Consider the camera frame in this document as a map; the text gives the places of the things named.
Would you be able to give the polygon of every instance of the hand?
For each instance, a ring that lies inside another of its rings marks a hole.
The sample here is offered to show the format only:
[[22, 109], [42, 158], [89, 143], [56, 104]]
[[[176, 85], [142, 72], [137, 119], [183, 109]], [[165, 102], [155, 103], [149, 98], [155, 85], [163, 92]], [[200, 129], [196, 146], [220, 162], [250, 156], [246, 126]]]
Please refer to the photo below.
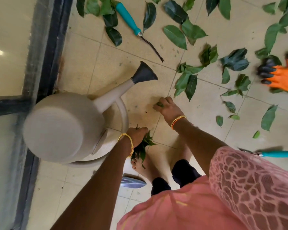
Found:
[[145, 134], [148, 132], [147, 127], [142, 127], [135, 129], [134, 127], [131, 127], [126, 132], [132, 139], [133, 147], [137, 147], [143, 140]]
[[158, 106], [157, 104], [154, 105], [154, 109], [156, 111], [159, 111], [167, 124], [171, 126], [172, 122], [179, 116], [184, 115], [184, 113], [181, 111], [181, 109], [176, 106], [176, 104], [173, 102], [173, 99], [171, 97], [162, 97], [159, 99], [159, 102], [163, 104], [163, 107]]
[[258, 75], [264, 78], [261, 83], [273, 88], [288, 91], [288, 54], [286, 55], [287, 67], [276, 65], [269, 58], [258, 68]]

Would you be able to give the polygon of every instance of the black pants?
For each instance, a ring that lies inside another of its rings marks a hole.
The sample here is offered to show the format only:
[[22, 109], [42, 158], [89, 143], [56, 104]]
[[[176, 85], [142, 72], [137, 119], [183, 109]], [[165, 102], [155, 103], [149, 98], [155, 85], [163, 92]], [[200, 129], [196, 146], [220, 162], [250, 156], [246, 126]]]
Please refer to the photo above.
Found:
[[[183, 186], [194, 182], [201, 175], [194, 169], [187, 160], [179, 160], [175, 163], [172, 175], [174, 181]], [[171, 190], [169, 184], [163, 178], [155, 178], [152, 182], [153, 189], [151, 189], [151, 195], [155, 195], [164, 190]]]

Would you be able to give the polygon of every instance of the orange glove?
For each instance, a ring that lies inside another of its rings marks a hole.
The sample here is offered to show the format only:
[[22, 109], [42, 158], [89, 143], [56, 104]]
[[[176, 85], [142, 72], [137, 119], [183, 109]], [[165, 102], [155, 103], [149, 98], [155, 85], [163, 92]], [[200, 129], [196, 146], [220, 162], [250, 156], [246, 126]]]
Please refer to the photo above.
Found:
[[286, 54], [287, 67], [276, 65], [273, 59], [268, 58], [258, 68], [258, 75], [264, 78], [261, 83], [273, 88], [288, 91], [288, 54]]

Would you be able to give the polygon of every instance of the teal handle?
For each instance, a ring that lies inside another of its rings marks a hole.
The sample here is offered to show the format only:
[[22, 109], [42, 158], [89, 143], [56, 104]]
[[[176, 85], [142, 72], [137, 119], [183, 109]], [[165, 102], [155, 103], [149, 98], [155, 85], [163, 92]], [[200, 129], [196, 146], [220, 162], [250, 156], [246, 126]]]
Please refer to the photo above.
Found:
[[124, 5], [120, 2], [116, 5], [115, 8], [117, 12], [119, 12], [119, 14], [122, 16], [124, 21], [127, 23], [127, 25], [134, 31], [134, 34], [138, 35], [138, 33], [141, 32], [141, 29], [137, 27], [133, 18], [131, 17], [130, 13], [126, 10]]
[[288, 151], [261, 152], [263, 157], [288, 158]]

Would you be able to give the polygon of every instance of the teal-handled pruning shears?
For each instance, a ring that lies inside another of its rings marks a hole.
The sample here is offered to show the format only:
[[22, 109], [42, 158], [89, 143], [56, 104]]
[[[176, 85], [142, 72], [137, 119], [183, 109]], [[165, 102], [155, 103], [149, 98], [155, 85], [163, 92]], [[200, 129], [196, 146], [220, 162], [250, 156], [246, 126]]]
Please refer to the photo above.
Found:
[[275, 157], [275, 158], [288, 158], [288, 151], [269, 151], [269, 152], [262, 152], [262, 151], [249, 151], [243, 148], [238, 148], [241, 151], [251, 153], [253, 155], [258, 155], [261, 157]]
[[160, 60], [163, 63], [164, 59], [160, 56], [155, 47], [150, 42], [148, 42], [146, 39], [143, 38], [143, 33], [141, 32], [141, 29], [137, 27], [133, 18], [131, 17], [130, 13], [126, 10], [124, 5], [121, 2], [119, 2], [115, 8], [116, 11], [122, 16], [123, 20], [127, 23], [127, 25], [133, 30], [134, 34], [141, 37], [142, 40], [148, 43], [155, 51], [155, 53], [159, 56]]

